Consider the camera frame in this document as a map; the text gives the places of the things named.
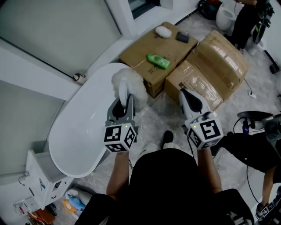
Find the tiled floor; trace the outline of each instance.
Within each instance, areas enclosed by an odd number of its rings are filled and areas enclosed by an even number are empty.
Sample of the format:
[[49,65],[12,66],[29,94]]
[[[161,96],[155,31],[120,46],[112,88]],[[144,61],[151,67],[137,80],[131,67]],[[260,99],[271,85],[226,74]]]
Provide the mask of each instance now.
[[[206,20],[197,13],[181,22],[178,27],[199,41],[212,30],[218,29],[214,21]],[[216,110],[225,134],[232,130],[239,112],[259,110],[277,114],[281,110],[275,87],[275,76],[269,71],[268,60],[263,54],[258,54],[253,58],[245,50],[244,57],[251,66],[246,79],[258,99],[248,96],[249,88],[243,81],[236,92]],[[174,142],[190,153],[187,138],[180,127],[183,120],[179,107],[165,93],[161,93],[156,99],[149,98],[148,107],[135,117],[136,125],[140,126],[140,129],[138,141],[130,151],[132,164],[135,164],[144,144],[147,142],[160,144],[166,130],[171,130],[174,133]],[[241,125],[237,125],[235,130],[241,132]],[[244,184],[246,166],[228,151],[221,149],[215,158],[215,163],[221,176],[223,189],[239,189]],[[84,178],[75,179],[74,183],[91,188],[97,193],[105,193],[113,165],[114,154],[111,154],[93,173]],[[58,208],[55,224],[74,224],[74,218],[63,209],[61,200],[55,204]]]

